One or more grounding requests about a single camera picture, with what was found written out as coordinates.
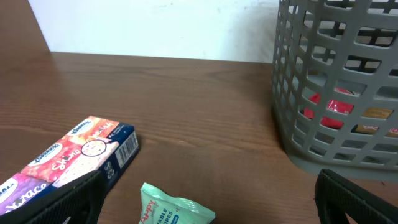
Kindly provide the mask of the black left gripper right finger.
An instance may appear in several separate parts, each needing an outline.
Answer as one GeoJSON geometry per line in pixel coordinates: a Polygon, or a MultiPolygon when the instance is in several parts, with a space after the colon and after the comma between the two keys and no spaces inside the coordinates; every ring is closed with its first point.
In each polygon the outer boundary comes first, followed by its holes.
{"type": "Polygon", "coordinates": [[[315,203],[321,224],[397,224],[397,207],[368,192],[350,180],[322,169],[315,184],[315,203]]]}

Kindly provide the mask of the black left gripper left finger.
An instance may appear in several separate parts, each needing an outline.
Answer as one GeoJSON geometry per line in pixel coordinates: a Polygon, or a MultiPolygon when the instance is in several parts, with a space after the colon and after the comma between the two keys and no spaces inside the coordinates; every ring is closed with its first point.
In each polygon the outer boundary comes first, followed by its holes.
{"type": "Polygon", "coordinates": [[[72,182],[1,215],[3,224],[96,224],[106,197],[106,181],[91,171],[72,182]]]}

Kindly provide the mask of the orange and tan cracker pack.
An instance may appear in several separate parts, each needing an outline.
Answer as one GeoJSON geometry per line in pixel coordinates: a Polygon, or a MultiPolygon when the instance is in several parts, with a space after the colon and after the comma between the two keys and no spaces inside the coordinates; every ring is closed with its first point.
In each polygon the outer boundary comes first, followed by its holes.
{"type": "MultiPolygon", "coordinates": [[[[358,93],[345,90],[342,88],[335,88],[336,91],[340,93],[345,93],[349,95],[358,95],[358,93]]],[[[315,93],[309,98],[310,101],[312,101],[315,104],[318,104],[321,100],[321,96],[319,93],[315,93]]],[[[343,113],[343,114],[350,114],[354,108],[354,105],[345,103],[342,101],[338,100],[330,100],[327,104],[327,108],[331,111],[337,112],[337,113],[343,113]]],[[[387,119],[393,112],[394,110],[391,109],[385,109],[385,108],[367,108],[363,114],[364,117],[368,118],[379,118],[379,119],[387,119]]],[[[313,110],[309,108],[304,108],[301,113],[308,119],[313,119],[315,116],[315,113],[313,110]]],[[[333,129],[341,129],[343,127],[343,122],[336,120],[336,119],[331,119],[327,116],[324,116],[321,121],[321,125],[324,125],[329,128],[333,129]]],[[[363,134],[374,134],[379,130],[379,127],[377,126],[368,126],[368,125],[363,125],[363,124],[356,124],[354,128],[352,129],[352,132],[356,133],[363,133],[363,134]]],[[[386,134],[387,137],[392,137],[396,138],[397,137],[397,128],[391,128],[388,133],[386,134]]]]}

